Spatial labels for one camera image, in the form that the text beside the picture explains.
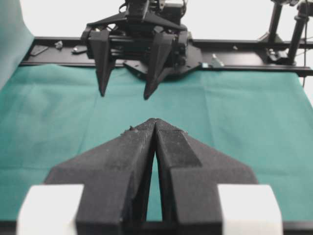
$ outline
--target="black pole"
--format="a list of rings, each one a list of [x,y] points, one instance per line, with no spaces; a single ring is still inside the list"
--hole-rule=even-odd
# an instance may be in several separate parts
[[[290,64],[294,63],[294,59],[300,46],[302,32],[308,19],[306,16],[296,16],[295,20],[297,23],[294,28],[291,45],[288,52],[288,59]]]
[[[272,18],[270,20],[268,42],[274,43],[277,35],[277,28],[279,24],[280,15],[282,13],[283,6],[275,3]]]

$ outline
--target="white wall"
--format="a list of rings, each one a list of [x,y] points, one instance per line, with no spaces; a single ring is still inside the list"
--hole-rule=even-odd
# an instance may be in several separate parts
[[[80,37],[86,23],[116,14],[123,0],[20,0],[24,21],[35,36]],[[183,23],[195,39],[253,40],[267,30],[272,13],[270,0],[189,0]],[[290,40],[295,24],[295,7],[285,6],[278,33]],[[313,36],[309,23],[308,36]],[[303,56],[297,57],[299,65]],[[313,50],[308,52],[313,65]],[[313,104],[313,77],[305,91]]]

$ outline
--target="robotic arm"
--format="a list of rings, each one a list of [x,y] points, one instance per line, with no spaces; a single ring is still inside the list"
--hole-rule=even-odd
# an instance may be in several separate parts
[[[168,75],[184,74],[200,66],[201,52],[190,45],[187,28],[180,23],[186,12],[185,0],[182,4],[125,0],[119,10],[114,16],[87,24],[82,35],[88,57],[95,59],[102,96],[117,59],[146,75],[145,99]]]

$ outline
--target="white foam pad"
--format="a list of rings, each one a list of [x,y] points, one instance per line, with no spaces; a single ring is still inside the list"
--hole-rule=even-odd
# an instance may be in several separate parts
[[[282,216],[268,185],[218,185],[223,235],[283,235]]]
[[[17,235],[77,235],[83,185],[32,186],[20,209]]]

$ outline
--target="teal fabric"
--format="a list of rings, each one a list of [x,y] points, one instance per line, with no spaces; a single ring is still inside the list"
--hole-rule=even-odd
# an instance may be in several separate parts
[[[0,0],[0,90],[18,67],[33,42],[19,0]]]
[[[196,71],[162,83],[113,71],[106,96],[95,71],[18,68],[0,92],[0,220],[16,219],[28,188],[49,169],[162,118],[253,168],[270,184],[284,220],[313,220],[313,109],[293,73]],[[148,219],[161,220],[157,165]]]

